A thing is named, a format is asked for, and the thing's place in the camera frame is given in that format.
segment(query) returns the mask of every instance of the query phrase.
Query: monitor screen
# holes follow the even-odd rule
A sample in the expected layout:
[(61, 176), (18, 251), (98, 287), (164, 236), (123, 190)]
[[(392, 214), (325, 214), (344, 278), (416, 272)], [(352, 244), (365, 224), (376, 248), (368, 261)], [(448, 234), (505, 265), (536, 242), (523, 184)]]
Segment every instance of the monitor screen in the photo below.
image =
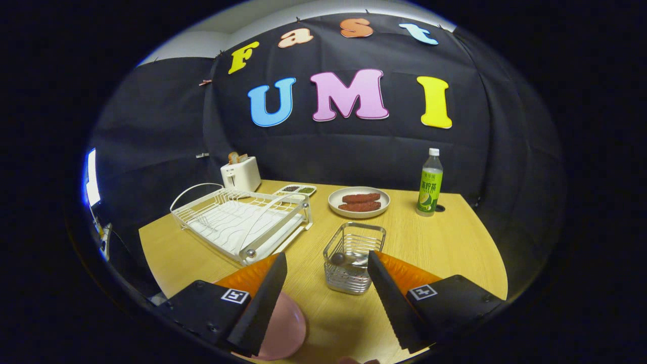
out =
[(96, 205), (101, 197), (99, 196), (99, 186), (96, 182), (96, 148), (93, 148), (87, 154), (87, 182), (85, 184), (85, 193), (90, 207)]

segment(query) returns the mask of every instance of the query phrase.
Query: plate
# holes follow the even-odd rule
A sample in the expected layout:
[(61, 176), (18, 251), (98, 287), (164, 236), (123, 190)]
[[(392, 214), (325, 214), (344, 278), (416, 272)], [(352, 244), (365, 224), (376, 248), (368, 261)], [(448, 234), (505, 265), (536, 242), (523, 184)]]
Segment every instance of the plate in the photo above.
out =
[[(342, 201), (342, 197), (356, 194), (380, 194), (380, 198), (377, 201), (379, 201), (382, 206), (375, 211), (366, 212), (346, 211), (337, 207), (344, 203)], [(373, 187), (347, 187), (337, 190), (328, 196), (328, 205), (330, 205), (330, 208), (337, 214), (351, 219), (366, 219), (378, 216), (388, 209), (390, 202), (391, 198), (386, 194), (386, 192)]]
[[(294, 191), (284, 191), (288, 187), (296, 187), (296, 190), (294, 190)], [(306, 192), (299, 192), (303, 188), (311, 188), (312, 191), (307, 192), (307, 193)], [(277, 196), (284, 196), (284, 195), (287, 195), (287, 194), (302, 194), (302, 195), (306, 195), (306, 196), (309, 197), (309, 196), (312, 196), (315, 192), (317, 192), (317, 187), (316, 186), (312, 186), (312, 185), (294, 185), (293, 184), (293, 185), (283, 186), (283, 187), (281, 187), (280, 190), (276, 191), (273, 194), (275, 194)]]
[(252, 359), (279, 360), (293, 355), (305, 341), (305, 317), (287, 294), (279, 294), (258, 356)]

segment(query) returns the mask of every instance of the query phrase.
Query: pink plate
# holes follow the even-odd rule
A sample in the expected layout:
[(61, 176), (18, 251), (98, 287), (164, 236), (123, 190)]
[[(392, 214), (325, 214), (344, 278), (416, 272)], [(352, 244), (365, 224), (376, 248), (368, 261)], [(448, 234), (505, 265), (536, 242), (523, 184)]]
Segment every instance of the pink plate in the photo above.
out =
[(305, 340), (305, 318), (299, 306), (281, 292), (258, 356), (252, 359), (279, 360), (294, 354)]

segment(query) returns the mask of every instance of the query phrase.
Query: pink object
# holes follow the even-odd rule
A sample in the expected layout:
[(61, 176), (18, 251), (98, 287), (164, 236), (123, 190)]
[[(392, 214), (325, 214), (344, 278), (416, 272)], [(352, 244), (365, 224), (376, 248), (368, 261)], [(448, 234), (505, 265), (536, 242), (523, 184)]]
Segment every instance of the pink object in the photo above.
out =
[(353, 112), (357, 99), (360, 107), (356, 115), (360, 119), (385, 119), (389, 111), (384, 108), (380, 78), (384, 73), (379, 69), (361, 69), (357, 71), (351, 85), (344, 83), (332, 72), (314, 74), (310, 81), (317, 85), (317, 112), (314, 121), (333, 120), (337, 113), (331, 109), (331, 102), (337, 105), (342, 116), (348, 118)]
[(279, 360), (294, 354), (305, 341), (305, 317), (299, 306), (281, 292), (258, 356), (252, 359)]

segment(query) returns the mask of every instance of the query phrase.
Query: wooden table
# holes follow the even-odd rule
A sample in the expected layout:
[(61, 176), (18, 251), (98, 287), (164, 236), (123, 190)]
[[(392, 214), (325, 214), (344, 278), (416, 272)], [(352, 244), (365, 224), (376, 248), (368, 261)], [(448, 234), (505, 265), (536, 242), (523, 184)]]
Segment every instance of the wooden table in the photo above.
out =
[[(290, 183), (297, 182), (263, 181), (256, 192), (272, 194)], [(343, 186), (316, 187), (311, 196), (314, 224), (285, 250), (288, 274), (283, 291), (303, 311), (307, 337), (299, 351), (276, 363), (331, 364), (340, 356), (351, 356), (360, 363), (377, 358), (388, 364), (419, 354), (422, 351), (409, 354), (400, 349), (374, 288), (355, 296), (326, 286), (323, 250), (339, 226), (350, 220), (328, 206), (328, 196)], [(386, 229), (383, 252), (441, 278), (461, 274), (507, 298), (508, 281), (499, 251), (461, 195), (441, 193), (439, 203), (446, 210), (426, 218), (415, 213), (416, 191), (383, 191), (391, 197), (388, 210), (358, 220)], [(142, 227), (139, 235), (148, 265), (167, 297), (196, 279), (213, 282), (240, 267), (209, 243), (180, 230), (171, 214)]]

